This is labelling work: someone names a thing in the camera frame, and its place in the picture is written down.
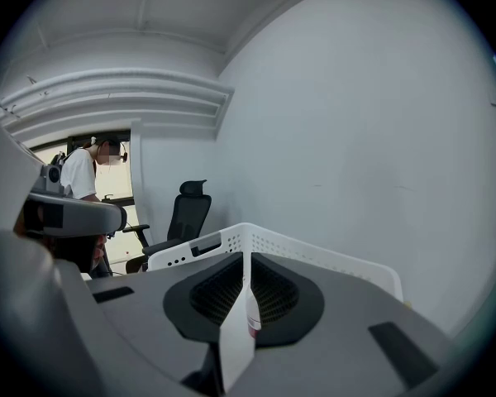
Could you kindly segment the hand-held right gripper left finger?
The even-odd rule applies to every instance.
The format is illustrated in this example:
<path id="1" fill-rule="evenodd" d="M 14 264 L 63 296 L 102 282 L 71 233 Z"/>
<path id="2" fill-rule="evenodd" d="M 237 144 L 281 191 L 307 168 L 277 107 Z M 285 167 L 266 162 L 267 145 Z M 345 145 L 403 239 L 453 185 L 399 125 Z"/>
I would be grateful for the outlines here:
<path id="1" fill-rule="evenodd" d="M 138 356 L 183 384 L 221 384 L 221 327 L 243 288 L 240 252 L 87 281 Z"/>

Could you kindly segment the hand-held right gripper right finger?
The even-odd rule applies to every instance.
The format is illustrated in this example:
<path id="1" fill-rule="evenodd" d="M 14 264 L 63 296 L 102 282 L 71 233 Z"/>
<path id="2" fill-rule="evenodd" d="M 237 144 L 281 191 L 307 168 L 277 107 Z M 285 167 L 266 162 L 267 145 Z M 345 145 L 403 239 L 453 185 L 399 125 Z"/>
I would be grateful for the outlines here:
<path id="1" fill-rule="evenodd" d="M 324 311 L 301 341 L 256 350 L 232 396 L 400 395 L 408 387 L 369 331 L 381 323 L 396 325 L 437 367 L 454 353 L 443 331 L 377 285 L 301 261 L 270 259 L 312 280 L 323 293 Z"/>

